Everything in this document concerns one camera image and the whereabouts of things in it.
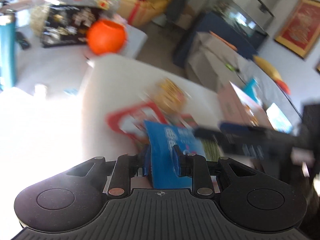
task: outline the circular button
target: circular button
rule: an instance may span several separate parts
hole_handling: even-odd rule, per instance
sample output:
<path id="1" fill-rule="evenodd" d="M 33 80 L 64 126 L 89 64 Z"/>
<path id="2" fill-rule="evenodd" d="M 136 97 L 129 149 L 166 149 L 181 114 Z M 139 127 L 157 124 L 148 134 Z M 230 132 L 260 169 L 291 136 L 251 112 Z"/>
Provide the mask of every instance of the circular button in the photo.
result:
<path id="1" fill-rule="evenodd" d="M 109 194 L 113 196 L 121 196 L 124 193 L 124 189 L 119 187 L 114 187 L 109 190 Z"/>
<path id="2" fill-rule="evenodd" d="M 213 193 L 213 190 L 208 187 L 201 187 L 197 190 L 199 195 L 209 196 Z"/>
<path id="3" fill-rule="evenodd" d="M 266 188 L 249 192 L 247 200 L 252 206 L 262 210 L 274 210 L 284 203 L 284 197 L 279 192 Z"/>
<path id="4" fill-rule="evenodd" d="M 75 195 L 71 191 L 61 188 L 49 189 L 42 192 L 37 203 L 48 210 L 59 210 L 70 206 L 75 201 Z"/>

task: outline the framed picture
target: framed picture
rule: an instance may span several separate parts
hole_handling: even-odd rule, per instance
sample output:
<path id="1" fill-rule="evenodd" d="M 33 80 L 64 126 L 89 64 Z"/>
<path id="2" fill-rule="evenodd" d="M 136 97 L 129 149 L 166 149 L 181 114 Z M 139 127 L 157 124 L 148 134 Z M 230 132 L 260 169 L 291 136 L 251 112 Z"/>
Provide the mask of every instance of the framed picture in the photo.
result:
<path id="1" fill-rule="evenodd" d="M 320 74 L 320 61 L 319 61 L 318 65 L 317 65 L 317 67 L 316 67 L 316 71 Z"/>
<path id="2" fill-rule="evenodd" d="M 305 59 L 320 35 L 320 2 L 299 0 L 275 41 Z"/>

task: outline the fish tank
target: fish tank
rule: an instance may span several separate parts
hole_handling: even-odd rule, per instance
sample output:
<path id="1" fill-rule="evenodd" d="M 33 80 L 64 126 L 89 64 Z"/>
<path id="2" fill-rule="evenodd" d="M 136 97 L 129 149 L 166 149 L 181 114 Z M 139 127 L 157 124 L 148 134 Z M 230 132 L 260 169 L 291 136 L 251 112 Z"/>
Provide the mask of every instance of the fish tank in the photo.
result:
<path id="1" fill-rule="evenodd" d="M 219 15 L 255 49 L 268 36 L 274 15 L 261 0 L 208 0 L 204 11 Z"/>

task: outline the white table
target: white table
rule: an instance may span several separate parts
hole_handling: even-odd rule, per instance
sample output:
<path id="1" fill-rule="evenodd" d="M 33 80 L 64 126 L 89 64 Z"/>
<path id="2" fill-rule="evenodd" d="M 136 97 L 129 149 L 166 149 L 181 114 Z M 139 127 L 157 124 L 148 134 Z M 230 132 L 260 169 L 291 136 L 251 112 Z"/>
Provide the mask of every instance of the white table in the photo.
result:
<path id="1" fill-rule="evenodd" d="M 30 95 L 35 84 L 48 87 L 48 98 L 67 98 L 65 89 L 80 88 L 88 69 L 86 56 L 93 53 L 86 45 L 42 48 L 38 37 L 33 35 L 29 26 L 19 29 L 31 44 L 31 48 L 22 50 L 17 44 L 17 84 L 16 87 Z M 127 27 L 128 41 L 120 55 L 136 58 L 147 40 L 147 35 L 132 26 Z"/>
<path id="2" fill-rule="evenodd" d="M 81 91 L 84 159 L 104 156 L 111 161 L 122 154 L 136 153 L 128 137 L 113 132 L 105 124 L 105 115 L 142 101 L 146 98 L 144 91 L 165 77 L 190 95 L 185 113 L 190 113 L 199 125 L 218 127 L 222 112 L 215 92 L 151 65 L 108 55 L 95 60 Z"/>
<path id="3" fill-rule="evenodd" d="M 29 28 L 32 47 L 18 51 L 18 82 L 0 93 L 0 239 L 10 240 L 21 226 L 13 203 L 24 188 L 65 171 L 88 158 L 81 149 L 81 99 L 64 89 L 79 89 L 92 70 L 86 46 L 42 48 Z M 122 55 L 136 57 L 147 36 L 129 27 Z M 33 97 L 34 85 L 48 86 L 46 100 Z"/>

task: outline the ribbed black plate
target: ribbed black plate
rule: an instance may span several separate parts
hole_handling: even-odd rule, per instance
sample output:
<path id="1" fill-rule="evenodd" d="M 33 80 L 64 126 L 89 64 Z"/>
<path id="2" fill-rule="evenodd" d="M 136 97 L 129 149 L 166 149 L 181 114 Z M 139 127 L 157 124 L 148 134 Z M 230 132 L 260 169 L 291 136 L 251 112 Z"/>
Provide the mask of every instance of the ribbed black plate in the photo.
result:
<path id="1" fill-rule="evenodd" d="M 109 201 L 100 216 L 79 229 L 64 233 L 42 233 L 25 228 L 14 239 L 307 240 L 296 229 L 261 234 L 239 228 L 220 213 L 212 200 L 195 198 L 187 189 L 135 189 L 127 198 Z"/>

